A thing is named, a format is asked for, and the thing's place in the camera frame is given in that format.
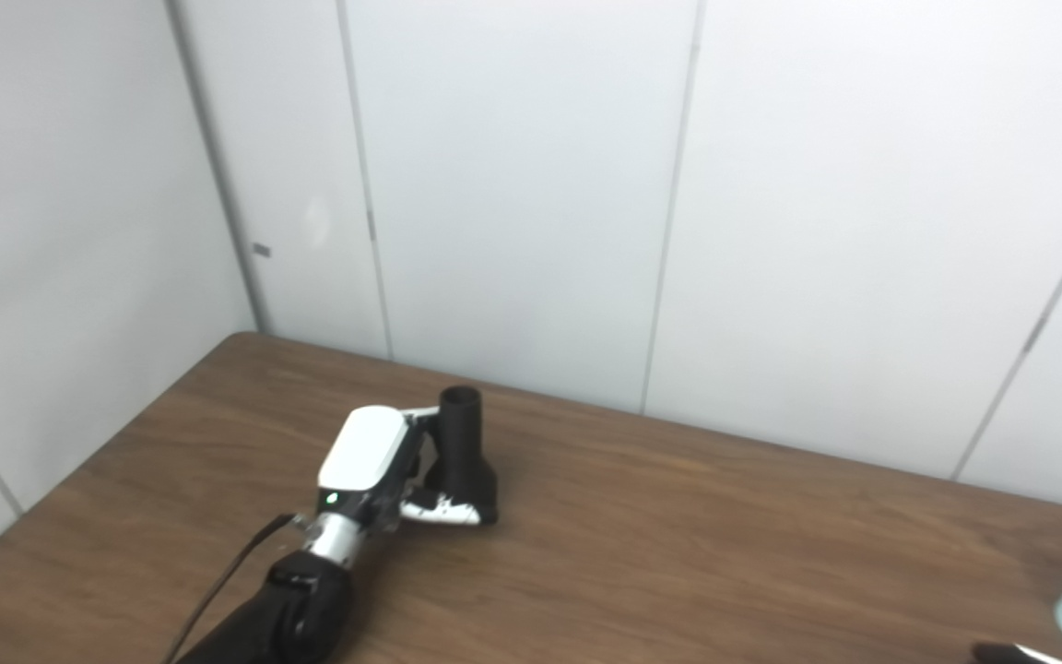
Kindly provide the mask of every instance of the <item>black cylindrical object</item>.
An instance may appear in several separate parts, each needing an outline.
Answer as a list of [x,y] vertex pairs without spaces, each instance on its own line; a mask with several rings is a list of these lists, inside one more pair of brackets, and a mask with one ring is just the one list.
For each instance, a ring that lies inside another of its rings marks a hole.
[[481,457],[481,392],[468,386],[442,392],[433,443],[436,462],[425,476],[425,488],[456,505],[473,505],[483,524],[497,521],[498,476]]
[[353,605],[348,572],[292,551],[274,564],[260,592],[178,664],[321,664],[338,645]]

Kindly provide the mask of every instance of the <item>wood grain tabletop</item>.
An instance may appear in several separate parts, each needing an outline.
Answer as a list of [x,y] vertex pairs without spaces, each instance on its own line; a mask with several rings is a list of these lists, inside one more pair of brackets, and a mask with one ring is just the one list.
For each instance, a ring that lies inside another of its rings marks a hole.
[[[459,378],[228,338],[0,538],[0,664],[155,664],[346,413]],[[1062,657],[1062,507],[481,386],[501,518],[370,542],[337,661],[961,664]],[[269,540],[199,637],[299,533]]]

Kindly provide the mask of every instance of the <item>black cable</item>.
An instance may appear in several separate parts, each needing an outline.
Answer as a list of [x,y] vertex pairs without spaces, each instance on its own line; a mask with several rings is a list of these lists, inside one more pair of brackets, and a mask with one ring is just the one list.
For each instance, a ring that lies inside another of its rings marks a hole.
[[161,661],[161,664],[172,664],[174,662],[174,657],[178,654],[178,650],[183,647],[183,642],[186,641],[188,634],[191,633],[191,627],[194,627],[194,623],[200,620],[203,612],[207,610],[207,606],[211,603],[211,600],[220,594],[220,589],[224,588],[224,583],[227,583],[227,579],[230,579],[237,568],[244,563],[244,559],[249,558],[250,554],[253,554],[253,549],[261,545],[261,542],[269,539],[271,534],[276,533],[277,530],[290,525],[295,518],[299,518],[296,514],[278,514],[273,521],[269,522],[264,528],[260,529],[260,532],[253,534],[253,539],[249,540],[247,545],[241,548],[240,554],[236,555],[227,567],[224,569],[223,575],[220,575],[219,579],[216,579],[216,583],[211,583],[211,588],[207,589],[207,593],[204,593],[203,599],[199,601],[199,606],[195,606],[194,611],[183,624],[183,629],[179,630],[178,635],[174,637],[174,641],[170,644],[170,651],[166,652],[166,657]]

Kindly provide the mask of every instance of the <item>black object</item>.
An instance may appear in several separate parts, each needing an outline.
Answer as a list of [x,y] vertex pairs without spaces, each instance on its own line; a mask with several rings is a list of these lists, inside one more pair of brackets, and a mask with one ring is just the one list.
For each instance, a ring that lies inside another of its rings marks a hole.
[[442,391],[430,433],[436,461],[425,475],[425,488],[445,494],[455,505],[473,505],[483,524],[494,524],[498,476],[481,457],[481,392],[468,386]]
[[319,664],[338,645],[353,605],[348,572],[292,551],[179,664]]
[[166,652],[166,657],[161,663],[171,664],[171,662],[174,661],[174,656],[178,654],[178,648],[183,647],[183,642],[186,641],[186,635],[191,633],[191,627],[194,627],[194,624],[200,620],[200,615],[203,615],[207,606],[210,605],[211,600],[216,598],[216,593],[219,593],[220,589],[224,588],[224,583],[227,583],[227,579],[230,579],[237,568],[241,566],[241,563],[244,563],[244,559],[249,558],[250,554],[253,554],[253,549],[261,546],[261,542],[269,539],[270,534],[276,533],[277,530],[290,525],[294,518],[296,518],[294,514],[278,514],[273,518],[273,521],[270,521],[264,528],[257,530],[257,533],[253,534],[253,539],[249,540],[247,545],[244,545],[244,548],[241,548],[240,554],[237,554],[236,558],[227,564],[227,567],[224,568],[223,573],[220,573],[219,579],[216,579],[215,583],[211,583],[211,588],[207,589],[207,593],[204,593],[203,599],[201,599],[199,605],[195,606],[190,617],[183,623],[182,629],[178,631],[178,634],[174,635],[174,641],[170,644],[170,650]]
[[977,664],[1051,664],[1059,660],[1012,643],[977,643],[971,648]]

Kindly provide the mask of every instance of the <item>silver metal joint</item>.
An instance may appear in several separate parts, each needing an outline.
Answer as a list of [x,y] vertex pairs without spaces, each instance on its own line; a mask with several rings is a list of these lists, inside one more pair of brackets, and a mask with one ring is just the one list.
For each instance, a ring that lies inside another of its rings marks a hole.
[[318,515],[306,530],[303,550],[329,560],[343,569],[350,569],[355,557],[366,540],[366,530],[357,521],[333,512]]

